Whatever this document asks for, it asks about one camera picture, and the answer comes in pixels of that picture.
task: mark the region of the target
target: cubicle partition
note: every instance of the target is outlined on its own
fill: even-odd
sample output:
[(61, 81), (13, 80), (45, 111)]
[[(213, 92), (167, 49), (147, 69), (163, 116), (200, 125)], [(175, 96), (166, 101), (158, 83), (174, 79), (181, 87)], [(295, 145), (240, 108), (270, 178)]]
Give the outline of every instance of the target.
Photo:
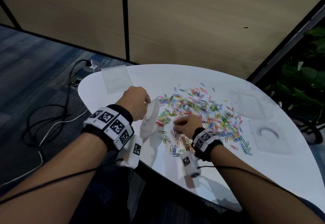
[(247, 79), (325, 0), (3, 0), (0, 23), (139, 64)]

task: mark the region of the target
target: white paper bag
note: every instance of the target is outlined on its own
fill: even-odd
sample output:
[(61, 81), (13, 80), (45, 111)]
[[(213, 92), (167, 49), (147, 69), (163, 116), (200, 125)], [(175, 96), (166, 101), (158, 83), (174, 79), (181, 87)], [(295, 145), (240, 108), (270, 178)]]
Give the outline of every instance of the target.
[(140, 137), (145, 142), (151, 135), (159, 113), (159, 97), (148, 104), (147, 113), (140, 126)]

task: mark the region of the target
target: wristband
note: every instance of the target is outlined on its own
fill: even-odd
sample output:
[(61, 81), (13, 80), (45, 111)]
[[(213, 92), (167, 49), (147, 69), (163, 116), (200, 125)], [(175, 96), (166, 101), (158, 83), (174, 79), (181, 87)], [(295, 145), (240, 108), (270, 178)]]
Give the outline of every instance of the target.
[(195, 130), (193, 138), (195, 156), (206, 161), (211, 161), (211, 151), (214, 147), (223, 145), (221, 138), (215, 132), (203, 127)]
[(105, 143), (108, 151), (120, 151), (134, 134), (132, 121), (129, 111), (122, 106), (112, 104), (99, 108), (86, 119), (81, 133), (88, 132), (98, 136)]

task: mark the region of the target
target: left hand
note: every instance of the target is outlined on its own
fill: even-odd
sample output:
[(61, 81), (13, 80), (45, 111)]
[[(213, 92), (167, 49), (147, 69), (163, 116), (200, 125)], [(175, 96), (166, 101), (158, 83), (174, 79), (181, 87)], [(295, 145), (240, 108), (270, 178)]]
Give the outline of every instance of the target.
[(131, 113), (133, 121), (143, 119), (147, 113), (148, 103), (151, 101), (147, 91), (142, 87), (134, 86), (124, 91), (123, 96), (116, 102)]

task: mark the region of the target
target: paper clip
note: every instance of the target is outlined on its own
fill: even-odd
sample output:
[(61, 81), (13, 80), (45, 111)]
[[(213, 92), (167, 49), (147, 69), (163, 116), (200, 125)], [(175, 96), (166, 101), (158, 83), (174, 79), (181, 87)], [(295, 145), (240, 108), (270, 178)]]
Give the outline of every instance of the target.
[(235, 150), (238, 150), (237, 147), (233, 146), (233, 145), (230, 145), (231, 148), (234, 148)]

